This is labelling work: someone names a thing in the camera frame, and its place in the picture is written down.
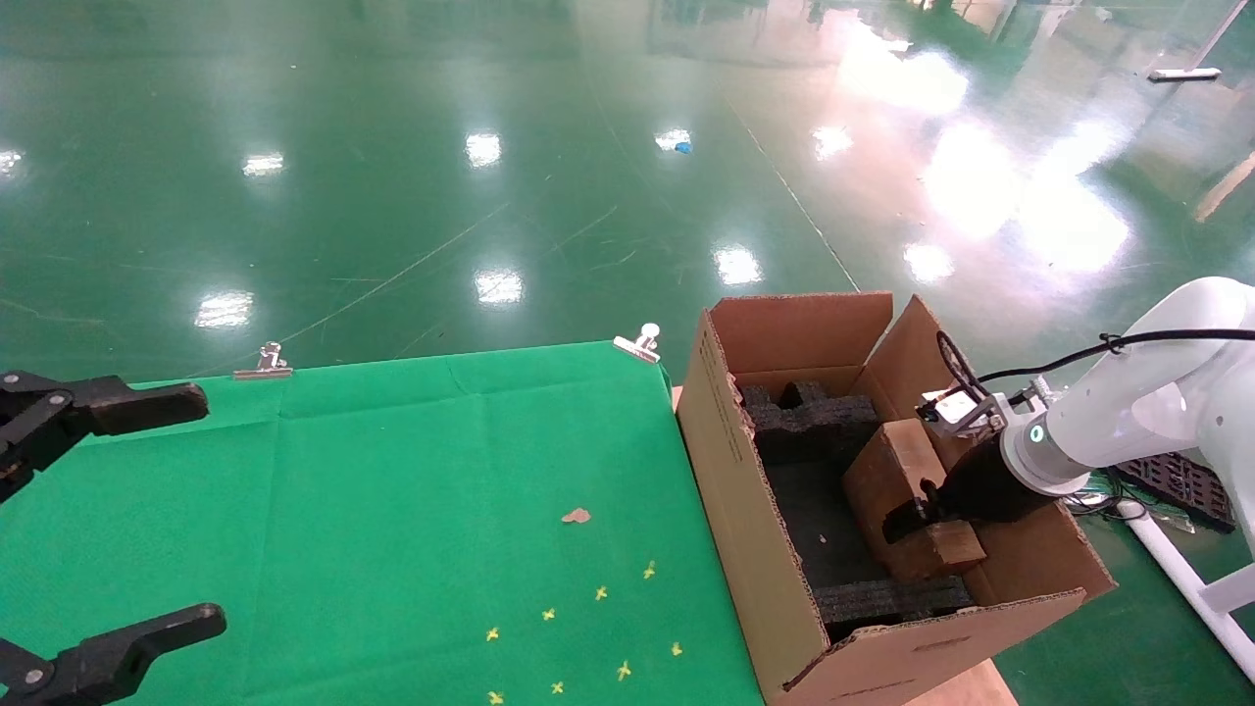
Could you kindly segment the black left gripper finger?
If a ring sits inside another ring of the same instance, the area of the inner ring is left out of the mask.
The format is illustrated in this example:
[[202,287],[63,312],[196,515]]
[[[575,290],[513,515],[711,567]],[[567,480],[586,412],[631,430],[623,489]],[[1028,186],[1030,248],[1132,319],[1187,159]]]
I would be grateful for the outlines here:
[[190,381],[136,389],[115,376],[63,381],[26,371],[1,379],[1,502],[87,436],[125,436],[196,423],[208,399]]
[[3,705],[108,705],[138,691],[163,655],[223,635],[223,608],[202,603],[82,640],[45,660],[1,640]]

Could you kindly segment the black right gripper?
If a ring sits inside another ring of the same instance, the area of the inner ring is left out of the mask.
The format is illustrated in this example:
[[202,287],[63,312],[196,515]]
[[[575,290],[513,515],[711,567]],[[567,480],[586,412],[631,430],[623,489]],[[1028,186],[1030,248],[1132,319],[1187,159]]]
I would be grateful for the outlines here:
[[1035,490],[1014,474],[1001,436],[969,448],[941,485],[922,483],[922,489],[925,499],[910,497],[884,515],[881,532],[887,544],[940,522],[1015,523],[1058,499],[1055,493]]

